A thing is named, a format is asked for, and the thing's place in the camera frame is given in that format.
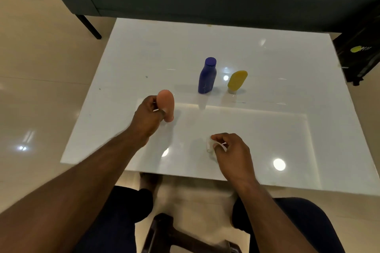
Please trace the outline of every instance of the tiled floor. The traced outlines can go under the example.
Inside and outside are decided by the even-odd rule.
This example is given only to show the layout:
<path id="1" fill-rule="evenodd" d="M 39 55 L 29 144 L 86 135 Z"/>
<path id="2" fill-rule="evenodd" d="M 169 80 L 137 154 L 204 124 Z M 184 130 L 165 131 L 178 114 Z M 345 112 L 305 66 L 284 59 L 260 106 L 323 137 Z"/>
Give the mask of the tiled floor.
<path id="1" fill-rule="evenodd" d="M 61 0 L 0 0 L 0 211 L 66 170 L 59 163 L 96 71 L 113 18 L 89 18 L 96 40 Z M 380 67 L 349 89 L 377 168 L 380 168 Z M 138 187 L 124 173 L 119 185 Z M 350 252 L 378 252 L 380 198 L 268 187 L 273 196 L 299 196 L 330 217 Z M 249 236 L 229 224 L 233 192 L 225 182 L 165 177 L 154 211 L 136 225 L 138 252 L 155 214 L 210 243 L 228 239 L 248 252 Z"/>

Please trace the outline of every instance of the white table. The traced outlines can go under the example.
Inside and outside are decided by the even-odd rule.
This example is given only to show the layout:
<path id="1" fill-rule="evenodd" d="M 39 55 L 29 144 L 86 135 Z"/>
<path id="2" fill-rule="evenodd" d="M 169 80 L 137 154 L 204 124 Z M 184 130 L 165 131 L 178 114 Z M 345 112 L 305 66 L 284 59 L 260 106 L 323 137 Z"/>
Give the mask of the white table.
<path id="1" fill-rule="evenodd" d="M 201 95 L 210 56 L 217 77 Z M 226 79 L 237 70 L 248 78 L 231 95 Z M 175 119 L 162 122 L 127 170 L 225 180 L 206 140 L 235 132 L 263 184 L 380 195 L 333 44 L 320 33 L 117 19 L 61 162 L 83 160 L 161 89 L 174 94 Z"/>

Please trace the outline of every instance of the hand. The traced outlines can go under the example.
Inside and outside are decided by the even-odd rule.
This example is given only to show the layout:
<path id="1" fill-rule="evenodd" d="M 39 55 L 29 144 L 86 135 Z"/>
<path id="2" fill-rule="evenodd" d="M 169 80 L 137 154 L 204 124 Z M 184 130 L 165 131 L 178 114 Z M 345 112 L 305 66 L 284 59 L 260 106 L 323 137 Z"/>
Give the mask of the hand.
<path id="1" fill-rule="evenodd" d="M 156 96 L 148 96 L 137 108 L 131 125 L 127 128 L 132 137 L 141 143 L 141 147 L 147 144 L 149 137 L 155 133 L 165 117 L 165 111 L 154 111 L 156 109 Z"/>
<path id="2" fill-rule="evenodd" d="M 238 135 L 220 133 L 212 135 L 211 139 L 227 148 L 227 151 L 224 151 L 219 144 L 214 144 L 220 171 L 236 191 L 243 186 L 258 183 L 249 147 Z"/>

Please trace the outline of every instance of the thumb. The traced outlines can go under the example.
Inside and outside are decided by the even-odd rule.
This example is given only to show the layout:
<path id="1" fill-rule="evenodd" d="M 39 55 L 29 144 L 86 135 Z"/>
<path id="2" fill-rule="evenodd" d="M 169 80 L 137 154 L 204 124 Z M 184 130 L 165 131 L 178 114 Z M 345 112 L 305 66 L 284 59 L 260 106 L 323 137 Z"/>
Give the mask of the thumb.
<path id="1" fill-rule="evenodd" d="M 160 121 L 162 121 L 164 119 L 167 111 L 168 110 L 166 108 L 164 108 L 164 109 L 159 109 L 159 110 L 155 111 L 154 113 L 157 114 L 159 116 Z"/>
<path id="2" fill-rule="evenodd" d="M 226 153 L 224 151 L 223 147 L 218 143 L 214 143 L 214 145 L 212 145 L 212 147 L 214 148 L 215 155 L 217 158 L 222 157 Z"/>

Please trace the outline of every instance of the yellow squeeze bottle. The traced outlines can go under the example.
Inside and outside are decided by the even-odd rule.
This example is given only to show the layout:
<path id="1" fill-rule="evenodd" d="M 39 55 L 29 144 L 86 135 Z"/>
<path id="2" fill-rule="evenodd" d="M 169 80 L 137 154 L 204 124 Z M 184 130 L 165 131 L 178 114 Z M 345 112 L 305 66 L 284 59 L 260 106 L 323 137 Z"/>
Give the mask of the yellow squeeze bottle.
<path id="1" fill-rule="evenodd" d="M 248 76 L 248 72 L 245 70 L 236 71 L 231 75 L 230 82 L 228 83 L 228 92 L 236 94 L 236 91 L 243 85 L 245 79 Z"/>

